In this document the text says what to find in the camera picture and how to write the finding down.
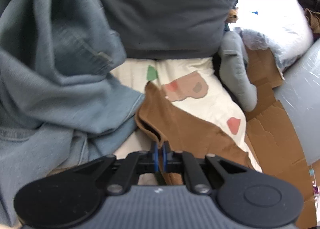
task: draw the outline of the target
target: red patch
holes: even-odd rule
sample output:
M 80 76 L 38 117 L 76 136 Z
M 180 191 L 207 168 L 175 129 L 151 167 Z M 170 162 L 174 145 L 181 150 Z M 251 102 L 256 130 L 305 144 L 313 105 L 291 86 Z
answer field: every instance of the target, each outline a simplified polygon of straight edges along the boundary
M 177 91 L 178 90 L 178 83 L 177 81 L 173 81 L 165 85 L 166 89 L 169 91 Z
M 231 117 L 230 119 L 227 120 L 227 125 L 233 135 L 236 135 L 238 133 L 240 122 L 241 120 L 235 117 Z

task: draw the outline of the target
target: tan fabric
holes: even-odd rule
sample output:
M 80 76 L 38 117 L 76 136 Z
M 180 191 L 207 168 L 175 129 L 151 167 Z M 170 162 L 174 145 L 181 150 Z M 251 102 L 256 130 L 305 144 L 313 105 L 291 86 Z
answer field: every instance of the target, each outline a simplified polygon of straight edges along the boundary
M 320 12 L 313 12 L 309 9 L 304 10 L 308 24 L 315 34 L 320 34 Z
M 196 158 L 214 153 L 246 167 L 253 168 L 248 153 L 217 125 L 199 119 L 173 106 L 153 83 L 145 87 L 146 97 L 135 115 L 140 129 L 161 147 L 169 142 L 174 151 L 191 152 Z M 168 184 L 181 184 L 177 174 L 164 174 Z

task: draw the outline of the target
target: gray gripper base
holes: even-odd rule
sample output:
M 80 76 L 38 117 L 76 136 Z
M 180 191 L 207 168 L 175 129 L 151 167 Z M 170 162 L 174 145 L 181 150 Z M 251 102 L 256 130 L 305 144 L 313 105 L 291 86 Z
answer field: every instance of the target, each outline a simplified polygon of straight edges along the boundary
M 74 229 L 248 229 L 222 214 L 208 196 L 183 186 L 132 186 L 109 197 L 88 221 Z M 281 229 L 297 229 L 287 225 Z

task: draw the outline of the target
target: gray t-shirt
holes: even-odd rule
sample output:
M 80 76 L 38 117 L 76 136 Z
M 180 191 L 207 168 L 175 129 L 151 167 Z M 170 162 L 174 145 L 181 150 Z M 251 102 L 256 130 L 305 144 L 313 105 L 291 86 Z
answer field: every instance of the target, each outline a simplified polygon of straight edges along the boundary
M 101 0 L 127 56 L 150 59 L 209 57 L 223 35 L 235 0 Z

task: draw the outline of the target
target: cardboard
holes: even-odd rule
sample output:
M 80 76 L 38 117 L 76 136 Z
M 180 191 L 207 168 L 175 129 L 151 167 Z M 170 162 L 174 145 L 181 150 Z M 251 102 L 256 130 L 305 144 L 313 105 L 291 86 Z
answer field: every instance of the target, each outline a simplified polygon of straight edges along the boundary
M 254 152 L 264 173 L 283 179 L 299 189 L 304 198 L 304 206 L 296 225 L 301 229 L 308 229 L 316 226 L 316 208 L 309 167 L 294 127 L 273 94 L 272 87 L 282 83 L 279 72 L 278 76 L 274 71 L 275 62 L 270 58 L 260 58 L 262 55 L 269 56 L 270 53 L 248 53 L 248 76 L 257 87 L 258 103 L 252 112 L 245 113 L 245 141 Z M 320 162 L 317 167 L 320 181 Z
M 283 79 L 270 49 L 253 51 L 246 48 L 246 51 L 249 58 L 247 74 L 251 82 L 267 78 L 272 88 L 282 85 Z

